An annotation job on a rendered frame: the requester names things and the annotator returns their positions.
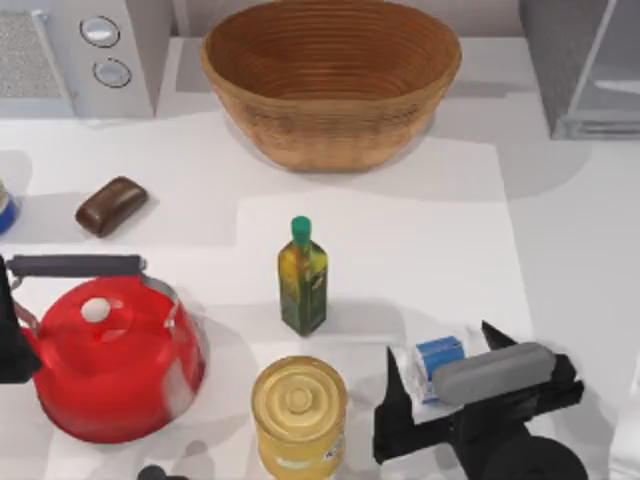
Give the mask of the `pale microwave oven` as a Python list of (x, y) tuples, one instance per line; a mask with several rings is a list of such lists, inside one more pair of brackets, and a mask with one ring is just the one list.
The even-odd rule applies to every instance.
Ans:
[[(83, 19), (120, 29), (111, 48), (81, 36)], [(0, 118), (152, 118), (174, 14), (171, 0), (0, 0)], [(132, 73), (124, 88), (101, 85), (95, 62), (115, 58)]]

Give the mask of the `brown wicker basket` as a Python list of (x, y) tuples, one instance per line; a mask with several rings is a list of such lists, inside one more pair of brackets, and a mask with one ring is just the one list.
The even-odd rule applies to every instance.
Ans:
[(202, 40), (202, 69), (233, 123), (292, 171), (367, 170), (433, 118), (462, 61), (457, 34), (387, 0), (275, 0)]

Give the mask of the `green bottle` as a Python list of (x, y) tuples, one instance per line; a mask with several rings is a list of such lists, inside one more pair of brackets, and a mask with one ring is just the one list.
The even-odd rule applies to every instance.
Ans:
[(311, 335), (327, 318), (328, 255), (311, 239), (306, 216), (291, 221), (291, 241), (277, 258), (282, 321), (298, 335)]

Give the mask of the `round grey microwave knob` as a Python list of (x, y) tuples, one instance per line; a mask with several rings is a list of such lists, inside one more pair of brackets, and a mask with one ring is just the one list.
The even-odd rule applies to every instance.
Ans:
[(79, 24), (82, 38), (97, 48), (111, 48), (120, 40), (120, 29), (111, 19), (96, 16), (83, 19)]
[(102, 62), (95, 62), (92, 67), (94, 78), (103, 86), (120, 89), (126, 87), (132, 80), (129, 67), (115, 58), (107, 58)]

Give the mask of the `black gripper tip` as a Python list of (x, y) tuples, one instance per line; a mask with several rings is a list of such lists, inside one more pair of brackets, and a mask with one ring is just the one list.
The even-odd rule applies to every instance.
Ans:
[(0, 385), (27, 383), (41, 367), (40, 358), (19, 326), (6, 265), (0, 255)]

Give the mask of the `brown bread loaf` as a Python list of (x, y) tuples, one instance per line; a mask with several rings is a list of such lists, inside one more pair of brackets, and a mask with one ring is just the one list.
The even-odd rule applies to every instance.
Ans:
[(105, 238), (141, 209), (149, 200), (147, 190), (126, 176), (118, 176), (94, 192), (75, 213), (87, 232)]

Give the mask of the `blue can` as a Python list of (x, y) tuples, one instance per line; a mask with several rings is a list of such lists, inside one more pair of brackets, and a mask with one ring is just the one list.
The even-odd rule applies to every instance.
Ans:
[(17, 207), (11, 194), (0, 180), (0, 235), (6, 233), (15, 223)]

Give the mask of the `blue and white carton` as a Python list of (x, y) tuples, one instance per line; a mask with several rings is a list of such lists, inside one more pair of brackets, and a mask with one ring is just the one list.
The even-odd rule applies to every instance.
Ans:
[(454, 336), (416, 344), (410, 355), (411, 386), (420, 403), (437, 399), (433, 375), (441, 366), (465, 358), (463, 343)]

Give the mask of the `yellow can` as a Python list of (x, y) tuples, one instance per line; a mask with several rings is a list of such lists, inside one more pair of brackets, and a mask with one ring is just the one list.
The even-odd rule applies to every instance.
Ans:
[(345, 452), (348, 395), (341, 375), (312, 356), (263, 369), (252, 388), (257, 448), (276, 480), (330, 480)]

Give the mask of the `pale grey rounded box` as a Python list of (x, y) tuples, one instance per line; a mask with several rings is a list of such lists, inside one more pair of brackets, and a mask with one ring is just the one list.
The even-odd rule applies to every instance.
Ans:
[(432, 383), (440, 401), (460, 406), (545, 383), (555, 364), (549, 349), (527, 342), (441, 366)]

